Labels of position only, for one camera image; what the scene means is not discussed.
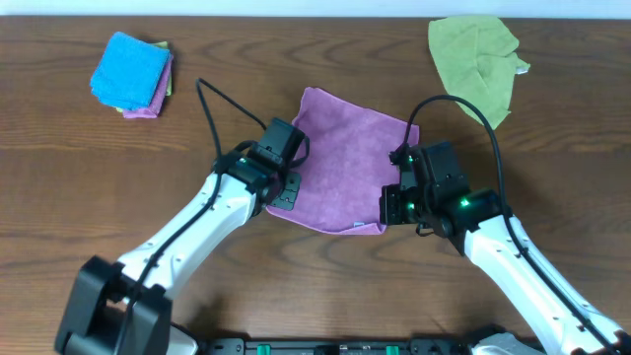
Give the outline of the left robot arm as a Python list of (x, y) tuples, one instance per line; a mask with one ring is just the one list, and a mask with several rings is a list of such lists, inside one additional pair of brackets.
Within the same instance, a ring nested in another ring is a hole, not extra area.
[(172, 322), (173, 302), (195, 270), (235, 229), (284, 190), (300, 160), (232, 151), (158, 233), (110, 263), (79, 270), (54, 340), (59, 354), (197, 354)]

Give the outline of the large purple cloth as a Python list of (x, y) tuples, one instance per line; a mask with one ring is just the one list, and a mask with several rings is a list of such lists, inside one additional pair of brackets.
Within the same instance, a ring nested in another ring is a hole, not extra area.
[(294, 207), (267, 212), (320, 233), (380, 235), (382, 187), (399, 182), (388, 154), (404, 138), (406, 123), (348, 103), (315, 87), (304, 90), (292, 124), (310, 139)]

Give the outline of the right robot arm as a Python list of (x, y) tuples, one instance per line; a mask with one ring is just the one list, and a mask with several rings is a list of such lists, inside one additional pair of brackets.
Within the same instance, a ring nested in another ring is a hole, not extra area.
[(501, 194), (470, 189), (450, 145), (403, 145), (388, 157), (399, 181), (382, 189), (382, 224), (448, 240), (500, 288), (545, 353), (629, 353), (629, 334), (556, 270)]

